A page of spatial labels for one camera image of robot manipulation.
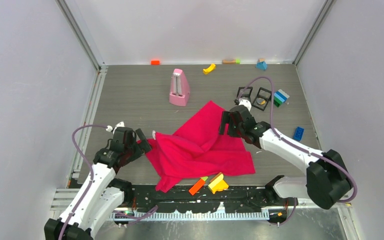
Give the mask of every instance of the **orange toy piece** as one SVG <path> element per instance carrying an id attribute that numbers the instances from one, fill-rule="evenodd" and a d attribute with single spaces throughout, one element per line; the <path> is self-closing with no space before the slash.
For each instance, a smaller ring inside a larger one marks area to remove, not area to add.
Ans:
<path id="1" fill-rule="evenodd" d="M 189 189 L 189 193 L 193 196 L 195 195 L 205 184 L 205 181 L 208 179 L 207 176 L 203 176 Z"/>
<path id="2" fill-rule="evenodd" d="M 151 65 L 160 65 L 160 60 L 158 60 L 158 59 L 152 59 L 152 60 L 151 60 Z"/>

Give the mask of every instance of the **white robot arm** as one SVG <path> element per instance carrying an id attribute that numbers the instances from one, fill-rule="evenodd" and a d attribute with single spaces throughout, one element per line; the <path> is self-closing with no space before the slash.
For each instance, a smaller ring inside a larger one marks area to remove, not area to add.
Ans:
<path id="1" fill-rule="evenodd" d="M 256 122 L 250 113 L 251 103 L 241 99 L 239 105 L 223 112 L 219 133 L 243 138 L 248 144 L 272 152 L 300 169 L 306 177 L 277 176 L 266 185 L 279 198 L 311 199 L 323 209 L 330 209 L 353 187 L 344 171 L 341 155 L 334 150 L 323 152 L 295 141 L 267 122 Z"/>
<path id="2" fill-rule="evenodd" d="M 132 184 L 115 178 L 119 169 L 151 150 L 141 129 L 133 131 L 123 122 L 108 127 L 113 133 L 106 147 L 95 154 L 92 171 L 67 209 L 44 227 L 46 240 L 93 240 L 115 208 L 130 203 Z"/>

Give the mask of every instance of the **red cloth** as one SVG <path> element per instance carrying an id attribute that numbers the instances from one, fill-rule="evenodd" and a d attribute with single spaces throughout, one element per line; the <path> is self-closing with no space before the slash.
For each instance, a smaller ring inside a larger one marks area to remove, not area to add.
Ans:
<path id="1" fill-rule="evenodd" d="M 219 134 L 223 108 L 208 102 L 173 135 L 157 132 L 146 154 L 161 180 L 155 190 L 166 193 L 182 179 L 222 172 L 226 176 L 255 174 L 251 153 L 241 138 Z"/>

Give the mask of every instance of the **yellow toy piece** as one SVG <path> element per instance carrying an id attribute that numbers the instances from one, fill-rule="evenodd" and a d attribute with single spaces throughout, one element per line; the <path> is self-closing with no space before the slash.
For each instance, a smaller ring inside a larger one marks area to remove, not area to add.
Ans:
<path id="1" fill-rule="evenodd" d="M 229 185 L 223 180 L 223 178 L 224 175 L 220 172 L 209 181 L 210 184 L 208 185 L 208 188 L 211 190 L 212 194 L 229 188 Z"/>
<path id="2" fill-rule="evenodd" d="M 202 70 L 202 72 L 207 75 L 211 73 L 214 69 L 216 69 L 216 65 L 214 63 L 211 63 L 211 65 L 208 68 L 205 68 Z"/>

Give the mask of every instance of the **orange block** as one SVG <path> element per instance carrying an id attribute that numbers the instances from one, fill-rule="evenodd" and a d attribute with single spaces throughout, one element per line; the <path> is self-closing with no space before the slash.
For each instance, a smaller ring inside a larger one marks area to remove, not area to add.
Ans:
<path id="1" fill-rule="evenodd" d="M 191 187 L 189 189 L 189 193 L 193 196 L 195 195 L 205 184 L 205 181 L 202 180 L 202 179 L 199 179 L 199 181 L 197 181 L 195 183 L 195 185 L 193 185 L 193 187 Z"/>
<path id="2" fill-rule="evenodd" d="M 158 59 L 151 60 L 151 65 L 160 65 L 160 60 Z"/>

